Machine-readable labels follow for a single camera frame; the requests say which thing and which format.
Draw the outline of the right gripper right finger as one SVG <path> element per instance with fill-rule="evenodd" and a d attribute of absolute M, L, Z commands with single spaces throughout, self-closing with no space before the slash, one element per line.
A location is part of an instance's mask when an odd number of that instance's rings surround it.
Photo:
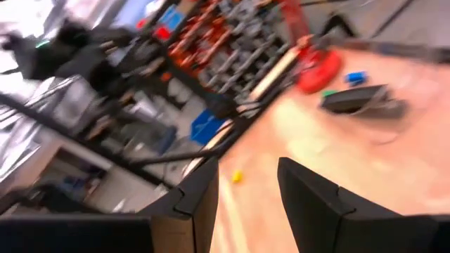
<path fill-rule="evenodd" d="M 402 216 L 287 157 L 278 161 L 278 184 L 300 253 L 431 252 L 431 216 Z"/>

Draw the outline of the black stapler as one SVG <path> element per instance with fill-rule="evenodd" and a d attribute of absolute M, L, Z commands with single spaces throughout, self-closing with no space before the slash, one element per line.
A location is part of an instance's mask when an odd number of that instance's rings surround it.
<path fill-rule="evenodd" d="M 386 84 L 364 86 L 324 96 L 320 107 L 333 114 L 351 115 L 389 98 L 390 92 Z"/>

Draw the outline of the blue mini stapler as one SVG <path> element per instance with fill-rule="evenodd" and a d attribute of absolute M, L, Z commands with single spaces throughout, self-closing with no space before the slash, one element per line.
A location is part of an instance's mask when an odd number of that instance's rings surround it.
<path fill-rule="evenodd" d="M 366 72 L 351 72 L 345 76 L 345 81 L 350 86 L 356 86 L 363 84 L 367 81 L 368 77 Z"/>

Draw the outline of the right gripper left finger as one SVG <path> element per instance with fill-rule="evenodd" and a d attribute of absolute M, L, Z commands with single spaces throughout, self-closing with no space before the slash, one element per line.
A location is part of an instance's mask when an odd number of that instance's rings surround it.
<path fill-rule="evenodd" d="M 150 218 L 154 253 L 209 253 L 219 199 L 219 163 L 203 162 L 139 211 Z"/>

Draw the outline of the parts shelf with red bins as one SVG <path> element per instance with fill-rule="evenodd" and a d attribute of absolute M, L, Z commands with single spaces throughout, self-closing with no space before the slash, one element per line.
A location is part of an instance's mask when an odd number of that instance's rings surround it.
<path fill-rule="evenodd" d="M 139 27 L 133 55 L 152 77 L 238 104 L 262 100 L 291 50 L 278 7 L 260 0 L 154 0 Z"/>

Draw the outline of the blue storage bin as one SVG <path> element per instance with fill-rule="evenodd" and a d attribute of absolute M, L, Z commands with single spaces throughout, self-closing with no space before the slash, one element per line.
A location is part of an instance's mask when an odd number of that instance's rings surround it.
<path fill-rule="evenodd" d="M 225 121 L 226 119 L 216 118 L 211 110 L 203 110 L 191 122 L 191 140 L 200 145 L 207 145 Z"/>

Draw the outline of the red desk lamp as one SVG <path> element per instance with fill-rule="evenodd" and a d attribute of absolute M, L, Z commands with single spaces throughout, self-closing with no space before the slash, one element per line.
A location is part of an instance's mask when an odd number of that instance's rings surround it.
<path fill-rule="evenodd" d="M 342 59 L 323 37 L 310 32 L 298 0 L 281 0 L 281 4 L 298 61 L 297 85 L 303 93 L 316 93 L 326 88 L 338 74 Z"/>

